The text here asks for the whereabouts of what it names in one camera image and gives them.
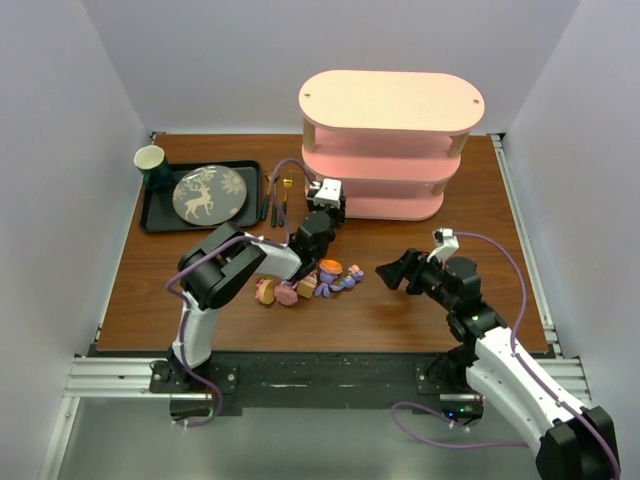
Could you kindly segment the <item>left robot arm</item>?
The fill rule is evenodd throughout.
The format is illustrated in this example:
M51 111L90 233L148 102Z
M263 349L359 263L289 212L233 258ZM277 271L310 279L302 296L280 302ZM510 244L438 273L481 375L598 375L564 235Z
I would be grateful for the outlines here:
M178 273L166 284L182 300L178 333L168 358L172 384L183 391L216 390L206 378L206 367L221 309L254 275L296 284L327 256L336 229L345 221L341 183L313 183L306 201L308 215L283 243L256 237L227 222L181 258Z

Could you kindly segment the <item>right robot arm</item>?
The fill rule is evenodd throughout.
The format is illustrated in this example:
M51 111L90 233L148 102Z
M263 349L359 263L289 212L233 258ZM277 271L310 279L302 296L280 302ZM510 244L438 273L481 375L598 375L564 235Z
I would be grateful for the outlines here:
M446 310L461 343L449 357L458 360L466 384L521 435L541 478L619 478L612 418L571 395L519 344L484 301L475 262L465 257L441 262L409 249L376 273L389 289L405 282L407 294L426 294Z

